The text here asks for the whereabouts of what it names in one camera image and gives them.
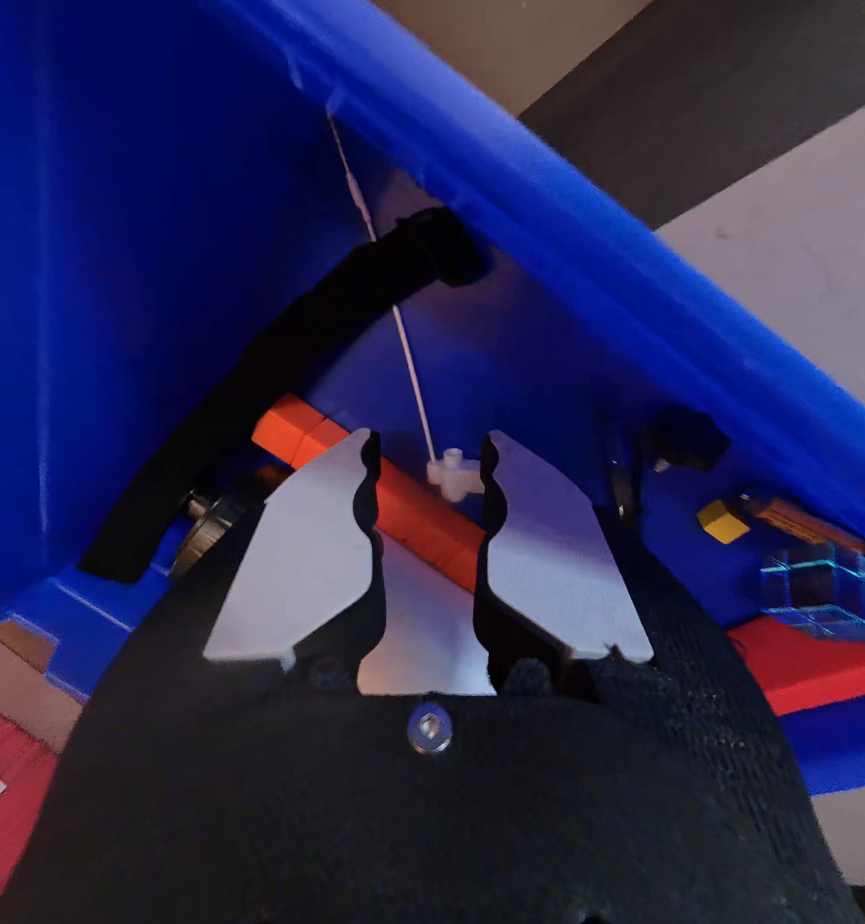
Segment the small yellow cube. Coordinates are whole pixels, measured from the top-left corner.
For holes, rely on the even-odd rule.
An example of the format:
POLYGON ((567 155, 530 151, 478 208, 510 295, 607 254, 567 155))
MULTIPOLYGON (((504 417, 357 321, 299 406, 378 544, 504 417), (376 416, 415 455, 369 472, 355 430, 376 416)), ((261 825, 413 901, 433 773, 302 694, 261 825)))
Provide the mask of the small yellow cube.
POLYGON ((704 532, 722 545, 730 545, 751 531, 744 515, 721 499, 703 506, 696 519, 704 532))

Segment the clear acrylic cube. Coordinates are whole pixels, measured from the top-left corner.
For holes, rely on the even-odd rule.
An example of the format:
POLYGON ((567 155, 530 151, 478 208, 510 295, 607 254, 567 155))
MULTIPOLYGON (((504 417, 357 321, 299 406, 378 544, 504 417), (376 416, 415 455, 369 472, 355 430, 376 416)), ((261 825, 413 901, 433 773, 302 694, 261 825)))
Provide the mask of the clear acrylic cube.
POLYGON ((865 555, 801 545, 764 557, 760 613, 822 641, 865 642, 865 555))

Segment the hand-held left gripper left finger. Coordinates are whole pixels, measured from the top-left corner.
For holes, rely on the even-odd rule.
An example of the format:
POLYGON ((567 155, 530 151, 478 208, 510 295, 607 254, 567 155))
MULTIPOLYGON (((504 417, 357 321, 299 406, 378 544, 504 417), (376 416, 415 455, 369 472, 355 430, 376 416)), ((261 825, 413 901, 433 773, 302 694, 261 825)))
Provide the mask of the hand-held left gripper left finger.
POLYGON ((317 634, 380 574, 375 531, 380 437, 356 430, 265 502, 203 649, 211 663, 320 657, 317 634))

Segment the metal disc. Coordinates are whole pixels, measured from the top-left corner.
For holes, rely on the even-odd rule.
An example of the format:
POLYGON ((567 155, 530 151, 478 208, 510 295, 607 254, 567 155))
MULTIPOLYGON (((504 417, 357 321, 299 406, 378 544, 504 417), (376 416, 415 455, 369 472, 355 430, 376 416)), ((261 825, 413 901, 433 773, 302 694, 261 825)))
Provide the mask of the metal disc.
POLYGON ((217 496, 190 493, 184 514, 192 525, 173 558, 170 581, 182 578, 242 518, 249 503, 244 491, 237 486, 217 496))

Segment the orange stick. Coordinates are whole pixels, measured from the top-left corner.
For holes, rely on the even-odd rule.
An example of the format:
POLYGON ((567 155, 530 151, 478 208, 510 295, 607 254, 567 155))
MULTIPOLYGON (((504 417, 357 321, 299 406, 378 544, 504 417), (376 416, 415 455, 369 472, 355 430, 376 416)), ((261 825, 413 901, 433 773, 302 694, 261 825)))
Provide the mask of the orange stick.
MULTIPOLYGON (((286 395, 259 419, 252 441, 297 470, 349 433, 303 400, 286 395)), ((484 530, 387 459, 377 485, 377 527, 461 588, 476 586, 484 530)))

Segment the red plastic strip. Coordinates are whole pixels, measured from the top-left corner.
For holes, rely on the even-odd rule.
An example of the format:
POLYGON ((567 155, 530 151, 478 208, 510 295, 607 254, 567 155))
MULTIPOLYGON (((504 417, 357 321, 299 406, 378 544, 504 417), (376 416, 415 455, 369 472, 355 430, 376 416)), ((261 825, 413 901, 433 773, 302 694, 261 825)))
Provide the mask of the red plastic strip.
POLYGON ((768 616, 727 635, 777 716, 865 696, 863 641, 817 640, 768 616))

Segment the blue plastic bin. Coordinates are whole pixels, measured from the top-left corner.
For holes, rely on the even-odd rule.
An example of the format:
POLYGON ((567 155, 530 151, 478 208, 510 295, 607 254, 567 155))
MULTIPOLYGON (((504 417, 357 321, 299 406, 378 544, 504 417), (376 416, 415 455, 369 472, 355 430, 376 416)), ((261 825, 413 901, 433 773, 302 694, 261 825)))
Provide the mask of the blue plastic bin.
POLYGON ((738 488, 865 537, 865 2, 653 2, 521 120, 369 2, 0 2, 0 623, 89 698, 161 597, 77 569, 172 429, 287 304, 443 199, 483 283, 404 308, 438 449, 503 430, 595 500, 602 431, 711 415, 646 477, 650 548, 726 628, 759 608, 738 488))

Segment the brown wooden stick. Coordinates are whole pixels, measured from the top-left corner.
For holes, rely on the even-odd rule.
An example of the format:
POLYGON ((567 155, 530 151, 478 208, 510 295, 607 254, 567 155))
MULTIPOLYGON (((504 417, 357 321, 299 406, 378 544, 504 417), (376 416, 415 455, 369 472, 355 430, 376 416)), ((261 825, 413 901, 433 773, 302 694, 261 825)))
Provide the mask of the brown wooden stick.
POLYGON ((796 501, 769 493, 742 492, 739 508, 749 516, 811 545, 836 544, 865 555, 865 538, 853 530, 814 514, 796 501))

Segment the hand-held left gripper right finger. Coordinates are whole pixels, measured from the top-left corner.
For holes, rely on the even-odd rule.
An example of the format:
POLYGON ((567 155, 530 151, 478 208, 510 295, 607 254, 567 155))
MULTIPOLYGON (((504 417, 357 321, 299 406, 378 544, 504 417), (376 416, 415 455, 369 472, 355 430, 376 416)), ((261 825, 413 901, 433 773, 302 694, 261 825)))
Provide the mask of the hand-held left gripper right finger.
POLYGON ((523 639, 572 661, 613 652, 654 657, 588 495, 502 431, 481 448, 485 537, 478 552, 474 630, 492 656, 523 639))

